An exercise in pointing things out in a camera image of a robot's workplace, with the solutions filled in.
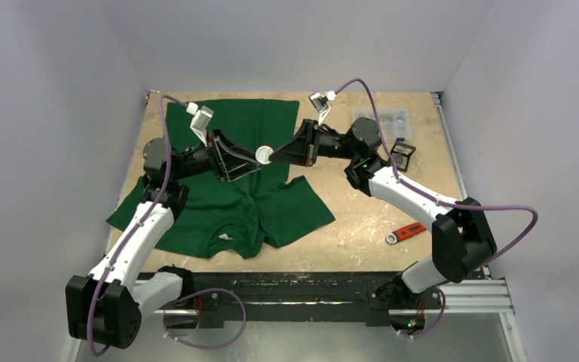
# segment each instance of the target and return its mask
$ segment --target green cloth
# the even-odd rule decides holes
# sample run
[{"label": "green cloth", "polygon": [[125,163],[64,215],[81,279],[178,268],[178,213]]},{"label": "green cloth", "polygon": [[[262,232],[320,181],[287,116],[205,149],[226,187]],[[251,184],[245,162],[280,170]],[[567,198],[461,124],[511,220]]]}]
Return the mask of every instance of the green cloth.
[{"label": "green cloth", "polygon": [[[250,151],[261,145],[273,149],[290,140],[298,102],[281,100],[207,100],[197,102],[214,111],[208,129],[220,128],[234,144]],[[179,152],[198,144],[190,131],[191,116],[168,103],[166,123],[172,147]],[[288,164],[269,164],[232,183],[222,183],[214,173],[181,179],[189,188],[185,209],[156,247],[173,253],[210,258],[232,249],[243,258],[259,253],[263,243],[283,247],[334,216],[301,176],[285,183]],[[107,219],[117,229],[132,220],[143,191],[142,178]],[[224,240],[226,234],[231,240]]]}]

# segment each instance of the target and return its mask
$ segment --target gray floor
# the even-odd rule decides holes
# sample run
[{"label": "gray floor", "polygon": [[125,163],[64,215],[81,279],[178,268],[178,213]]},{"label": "gray floor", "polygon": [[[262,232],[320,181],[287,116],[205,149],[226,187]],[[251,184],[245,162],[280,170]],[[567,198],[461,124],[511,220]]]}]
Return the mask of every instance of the gray floor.
[{"label": "gray floor", "polygon": [[[433,333],[414,342],[397,338],[387,327],[356,323],[249,322],[233,345],[202,351],[163,338],[162,315],[142,326],[127,350],[110,349],[103,357],[90,354],[82,342],[77,361],[510,361],[501,320],[497,314],[445,314]],[[225,329],[196,330],[191,342],[216,344],[229,339],[239,323]]]}]

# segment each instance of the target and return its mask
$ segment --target white wall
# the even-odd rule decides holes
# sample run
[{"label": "white wall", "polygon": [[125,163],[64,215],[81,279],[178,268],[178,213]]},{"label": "white wall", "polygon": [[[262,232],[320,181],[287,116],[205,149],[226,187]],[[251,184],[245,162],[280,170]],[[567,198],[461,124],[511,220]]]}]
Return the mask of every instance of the white wall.
[{"label": "white wall", "polygon": [[[496,269],[532,361],[579,360],[579,1],[499,1],[443,96],[468,191],[541,218]],[[526,215],[491,215],[506,243]]]},{"label": "white wall", "polygon": [[103,0],[141,85],[441,91],[493,0]]},{"label": "white wall", "polygon": [[99,2],[0,1],[0,360],[63,360],[143,97]]}]

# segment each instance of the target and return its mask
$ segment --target wooden table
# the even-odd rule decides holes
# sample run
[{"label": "wooden table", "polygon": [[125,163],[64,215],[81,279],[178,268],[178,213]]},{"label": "wooden table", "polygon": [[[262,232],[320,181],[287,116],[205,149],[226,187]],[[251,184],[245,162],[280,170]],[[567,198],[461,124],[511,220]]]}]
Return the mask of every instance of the wooden table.
[{"label": "wooden table", "polygon": [[[315,119],[317,114],[308,100],[308,93],[184,93],[171,94],[184,100],[227,98],[267,98],[299,100],[296,128],[303,118]],[[376,93],[378,107],[409,108],[416,146],[407,176],[441,194],[460,198],[445,137],[429,93]],[[344,133],[352,122],[355,106],[369,106],[365,93],[343,93],[336,98],[326,123]],[[155,137],[162,137],[158,114],[158,97],[152,94],[143,119],[139,139],[134,149],[123,197],[143,174],[142,149]],[[289,179],[305,175],[314,191],[329,207],[336,221],[304,236],[291,245],[275,249],[263,245],[259,255],[243,259],[234,251],[223,251],[211,259],[199,259],[153,250],[143,267],[151,272],[163,265],[176,265],[193,272],[360,272],[396,271],[430,254],[428,232],[401,244],[385,243],[385,236],[414,220],[391,205],[349,186],[343,172],[346,160],[318,158],[313,167],[291,166]],[[121,233],[112,235],[116,242]]]}]

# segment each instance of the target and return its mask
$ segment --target red tool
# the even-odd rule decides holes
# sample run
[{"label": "red tool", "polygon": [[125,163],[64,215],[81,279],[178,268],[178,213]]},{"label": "red tool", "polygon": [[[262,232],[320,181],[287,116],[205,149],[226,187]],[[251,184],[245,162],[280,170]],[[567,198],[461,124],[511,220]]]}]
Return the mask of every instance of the red tool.
[{"label": "red tool", "polygon": [[409,239],[414,235],[420,234],[425,230],[427,229],[423,226],[423,224],[414,222],[413,224],[402,227],[395,232],[391,232],[388,234],[388,236],[385,237],[385,241],[387,241],[388,244],[395,244]]}]

